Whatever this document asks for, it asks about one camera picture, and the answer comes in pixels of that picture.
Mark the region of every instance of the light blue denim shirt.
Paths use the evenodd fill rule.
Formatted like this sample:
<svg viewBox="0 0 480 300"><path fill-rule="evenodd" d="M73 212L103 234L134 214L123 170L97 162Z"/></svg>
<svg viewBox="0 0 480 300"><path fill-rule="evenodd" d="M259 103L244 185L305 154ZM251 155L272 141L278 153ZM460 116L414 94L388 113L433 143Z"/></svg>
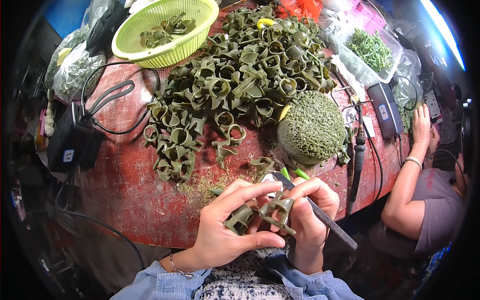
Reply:
<svg viewBox="0 0 480 300"><path fill-rule="evenodd" d="M348 285L334 278L331 271L305 275L295 269L282 250L265 260L266 267L281 278L290 296L295 300L358 300ZM180 273L167 272L158 261L138 272L133 283L119 291L112 300L198 300L202 284L212 269L194 272L192 279Z"/></svg>

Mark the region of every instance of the fluorescent light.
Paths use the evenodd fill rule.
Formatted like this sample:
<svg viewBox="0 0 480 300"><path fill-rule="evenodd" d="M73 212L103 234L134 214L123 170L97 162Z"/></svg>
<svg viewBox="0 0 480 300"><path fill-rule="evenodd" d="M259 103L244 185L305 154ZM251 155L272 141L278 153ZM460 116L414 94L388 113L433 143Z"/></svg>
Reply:
<svg viewBox="0 0 480 300"><path fill-rule="evenodd" d="M445 19L438 12L438 9L430 0L420 0L420 2L423 4L428 14L432 18L433 22L437 26L438 30L443 35L445 41L447 42L447 45L450 47L453 54L455 55L456 60L458 61L462 69L465 71L465 65L463 64L462 56L460 55L460 51L458 50L456 41L453 37L452 32L450 31L450 28L448 28Z"/></svg>

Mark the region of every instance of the red plastic bag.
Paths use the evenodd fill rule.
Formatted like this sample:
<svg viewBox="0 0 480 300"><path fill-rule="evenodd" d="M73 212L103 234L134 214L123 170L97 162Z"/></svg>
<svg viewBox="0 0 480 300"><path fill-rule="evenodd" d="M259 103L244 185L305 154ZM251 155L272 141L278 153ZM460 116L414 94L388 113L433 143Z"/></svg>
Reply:
<svg viewBox="0 0 480 300"><path fill-rule="evenodd" d="M290 13L291 16L297 16L299 20L301 17L307 17L317 22L323 7L321 0L280 0L279 3L276 15L281 19L287 18Z"/></svg>

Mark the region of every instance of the clear plastic container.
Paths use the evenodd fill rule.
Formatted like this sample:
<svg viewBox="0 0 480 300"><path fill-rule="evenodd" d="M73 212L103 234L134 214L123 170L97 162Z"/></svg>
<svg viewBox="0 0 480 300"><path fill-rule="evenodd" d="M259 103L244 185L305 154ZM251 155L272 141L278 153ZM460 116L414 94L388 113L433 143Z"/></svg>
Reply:
<svg viewBox="0 0 480 300"><path fill-rule="evenodd" d="M351 40L355 28L363 29L370 35L373 34L375 30L378 30L382 41L392 50L393 61L390 68L385 68L380 73L377 73L346 46L347 42ZM389 83L403 53L403 47L393 36L376 23L364 17L350 21L345 28L342 28L335 35L335 41L337 43L340 60L345 64L347 70L365 86L372 86L380 82L385 84Z"/></svg>

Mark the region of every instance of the gray t-shirt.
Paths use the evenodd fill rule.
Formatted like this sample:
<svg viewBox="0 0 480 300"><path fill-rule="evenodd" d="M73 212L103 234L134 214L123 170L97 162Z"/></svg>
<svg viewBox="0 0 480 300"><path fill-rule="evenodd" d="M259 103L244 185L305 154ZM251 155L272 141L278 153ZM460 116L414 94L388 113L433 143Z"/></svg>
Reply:
<svg viewBox="0 0 480 300"><path fill-rule="evenodd" d="M428 257L447 246L463 215L462 198L452 188L454 181L454 172L422 170L412 196L412 201L425 201L419 240L397 233L380 220L369 230L371 243L397 258Z"/></svg>

